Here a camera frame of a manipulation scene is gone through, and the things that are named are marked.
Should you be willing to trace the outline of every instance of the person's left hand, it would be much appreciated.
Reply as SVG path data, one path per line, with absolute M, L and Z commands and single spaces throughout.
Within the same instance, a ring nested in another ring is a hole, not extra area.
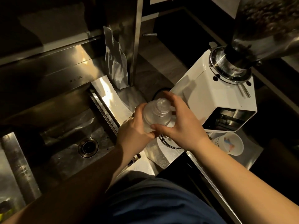
M 146 103 L 138 105 L 132 116 L 118 129 L 116 146 L 122 148 L 126 157 L 132 158 L 140 153 L 152 139 L 159 135 L 155 131 L 144 132 L 142 114 L 145 106 Z

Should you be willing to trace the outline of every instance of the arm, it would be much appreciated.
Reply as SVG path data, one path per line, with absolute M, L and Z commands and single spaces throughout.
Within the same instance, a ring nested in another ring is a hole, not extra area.
M 176 108 L 177 122 L 173 128 L 159 124 L 152 128 L 193 153 L 243 223 L 298 223 L 296 204 L 215 146 L 185 102 L 165 94 Z
M 42 195 L 4 224 L 80 222 L 92 206 L 103 201 L 106 190 L 133 156 L 155 138 L 155 132 L 143 130 L 145 105 L 137 106 L 119 128 L 117 143 L 111 152 Z

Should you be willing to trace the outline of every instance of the forearm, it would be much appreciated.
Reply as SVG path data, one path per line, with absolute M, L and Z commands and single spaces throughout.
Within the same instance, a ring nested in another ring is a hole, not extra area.
M 120 147 L 114 148 L 4 223 L 80 222 L 90 208 L 103 199 L 106 190 L 130 158 L 131 154 L 124 154 Z
M 192 152 L 243 223 L 296 223 L 299 207 L 209 140 Z

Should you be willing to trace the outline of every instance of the drain ring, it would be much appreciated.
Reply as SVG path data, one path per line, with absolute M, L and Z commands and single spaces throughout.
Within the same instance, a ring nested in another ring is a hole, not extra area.
M 99 150 L 98 142 L 93 138 L 86 138 L 78 145 L 79 155 L 83 158 L 89 158 L 94 156 Z

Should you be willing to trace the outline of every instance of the person's left arm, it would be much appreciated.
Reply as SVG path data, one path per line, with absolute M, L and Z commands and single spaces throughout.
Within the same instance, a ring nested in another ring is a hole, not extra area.
M 80 222 L 96 203 L 102 201 L 109 186 L 133 156 L 155 138 L 155 132 L 145 133 L 143 130 L 145 105 L 138 105 L 119 128 L 112 151 L 27 205 L 4 224 Z

